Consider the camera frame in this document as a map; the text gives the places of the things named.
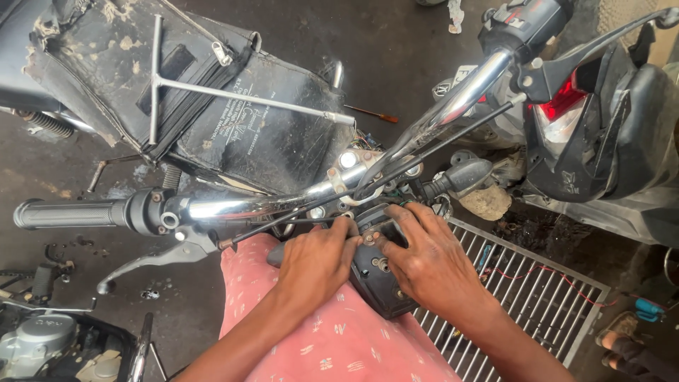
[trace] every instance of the hand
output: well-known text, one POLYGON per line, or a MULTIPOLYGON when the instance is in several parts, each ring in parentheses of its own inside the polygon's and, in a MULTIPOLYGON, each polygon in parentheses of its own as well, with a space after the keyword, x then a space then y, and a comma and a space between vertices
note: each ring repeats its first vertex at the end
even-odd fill
POLYGON ((405 208, 391 205, 384 213, 399 224, 409 247, 378 232, 373 237, 406 294, 463 332, 474 326, 482 308, 499 307, 446 221, 431 208, 407 203, 405 208))
POLYGON ((356 222, 344 216, 328 230, 288 240, 276 292, 304 317, 310 315, 349 280, 351 261, 361 242, 356 222))

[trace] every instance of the paper scrap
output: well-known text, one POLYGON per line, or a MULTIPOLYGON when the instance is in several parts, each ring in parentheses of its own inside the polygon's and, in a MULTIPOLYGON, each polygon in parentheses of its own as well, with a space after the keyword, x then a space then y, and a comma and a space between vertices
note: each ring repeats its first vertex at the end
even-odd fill
POLYGON ((454 35, 462 32, 462 21, 464 20, 464 11, 460 9, 462 0, 448 0, 448 10, 450 11, 450 20, 452 24, 448 26, 448 31, 454 35))

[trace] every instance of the pink trousers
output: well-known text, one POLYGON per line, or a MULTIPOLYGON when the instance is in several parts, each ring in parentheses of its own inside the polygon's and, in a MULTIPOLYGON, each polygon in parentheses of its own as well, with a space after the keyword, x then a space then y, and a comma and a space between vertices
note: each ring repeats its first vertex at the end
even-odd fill
MULTIPOLYGON (((278 281, 266 263, 278 240, 259 234, 222 253, 226 285, 224 322, 229 332, 278 281)), ((410 314, 387 321, 349 284, 271 349, 247 381, 447 381, 450 365, 410 314)))

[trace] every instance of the zipper pull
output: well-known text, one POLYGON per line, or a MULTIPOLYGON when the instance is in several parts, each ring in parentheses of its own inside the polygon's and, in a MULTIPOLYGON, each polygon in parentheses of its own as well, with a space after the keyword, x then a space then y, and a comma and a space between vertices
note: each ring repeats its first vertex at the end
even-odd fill
POLYGON ((219 64, 223 67, 227 67, 231 65, 231 63, 234 61, 231 56, 226 54, 224 52, 224 46, 221 44, 219 41, 215 41, 212 44, 213 47, 213 52, 215 53, 215 56, 217 56, 217 60, 219 61, 219 64))

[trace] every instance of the drain grate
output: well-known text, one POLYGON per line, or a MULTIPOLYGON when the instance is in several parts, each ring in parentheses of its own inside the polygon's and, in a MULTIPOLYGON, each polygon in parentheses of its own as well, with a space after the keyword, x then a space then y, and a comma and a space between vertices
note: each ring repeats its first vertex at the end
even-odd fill
MULTIPOLYGON (((600 310, 583 296, 603 303, 610 288, 460 220, 448 222, 486 289, 524 332, 568 367, 600 310), (517 278, 489 273, 489 268, 517 278)), ((464 333, 424 308, 413 315, 464 382, 500 380, 488 357, 464 333)))

